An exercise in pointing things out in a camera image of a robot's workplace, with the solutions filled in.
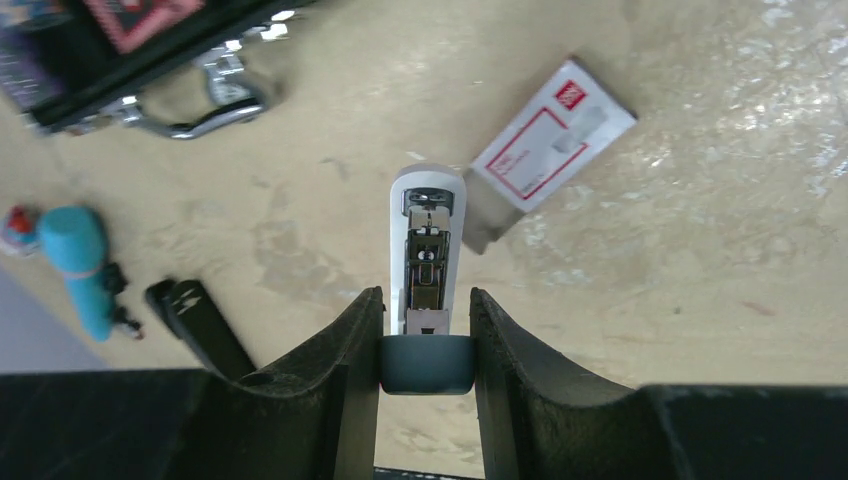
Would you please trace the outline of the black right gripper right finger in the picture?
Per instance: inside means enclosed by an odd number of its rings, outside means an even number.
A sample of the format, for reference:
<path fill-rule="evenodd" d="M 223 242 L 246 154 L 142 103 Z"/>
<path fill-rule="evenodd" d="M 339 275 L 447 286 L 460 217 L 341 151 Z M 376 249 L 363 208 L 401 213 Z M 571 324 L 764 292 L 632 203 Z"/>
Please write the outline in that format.
<path fill-rule="evenodd" d="M 475 395 L 489 479 L 843 479 L 842 385 L 654 384 L 570 360 L 479 288 Z"/>

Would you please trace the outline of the staple box red white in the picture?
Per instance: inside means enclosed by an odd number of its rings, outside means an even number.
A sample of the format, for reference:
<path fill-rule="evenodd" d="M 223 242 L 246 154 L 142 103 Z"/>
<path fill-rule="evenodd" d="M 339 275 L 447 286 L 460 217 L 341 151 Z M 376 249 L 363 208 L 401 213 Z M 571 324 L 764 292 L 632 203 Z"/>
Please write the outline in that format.
<path fill-rule="evenodd" d="M 466 170 L 465 245 L 483 254 L 637 122 L 579 59 L 568 58 Z"/>

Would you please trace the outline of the black stapler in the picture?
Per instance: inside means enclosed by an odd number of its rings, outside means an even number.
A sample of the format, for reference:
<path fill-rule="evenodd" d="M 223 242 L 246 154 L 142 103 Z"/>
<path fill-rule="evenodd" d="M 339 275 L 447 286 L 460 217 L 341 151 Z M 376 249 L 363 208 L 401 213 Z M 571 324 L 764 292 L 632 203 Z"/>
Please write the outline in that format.
<path fill-rule="evenodd" d="M 165 278 L 148 286 L 144 299 L 211 372 L 237 381 L 257 370 L 202 281 Z"/>

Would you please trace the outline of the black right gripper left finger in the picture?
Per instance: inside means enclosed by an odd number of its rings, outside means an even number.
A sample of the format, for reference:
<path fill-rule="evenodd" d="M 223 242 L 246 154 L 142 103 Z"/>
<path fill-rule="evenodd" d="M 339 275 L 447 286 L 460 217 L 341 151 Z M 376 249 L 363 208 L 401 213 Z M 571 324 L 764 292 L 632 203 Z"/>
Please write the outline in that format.
<path fill-rule="evenodd" d="M 383 293 L 233 382 L 202 369 L 1 379 L 5 479 L 369 479 Z"/>

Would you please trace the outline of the light blue stapler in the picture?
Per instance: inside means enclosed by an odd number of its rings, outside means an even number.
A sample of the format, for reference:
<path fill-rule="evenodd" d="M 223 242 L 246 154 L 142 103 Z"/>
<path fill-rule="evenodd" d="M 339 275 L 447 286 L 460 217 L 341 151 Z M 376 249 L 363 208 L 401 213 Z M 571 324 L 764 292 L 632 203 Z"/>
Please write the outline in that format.
<path fill-rule="evenodd" d="M 463 395 L 475 343 L 451 331 L 467 188 L 439 164 L 403 168 L 389 192 L 389 333 L 380 382 L 389 395 Z"/>

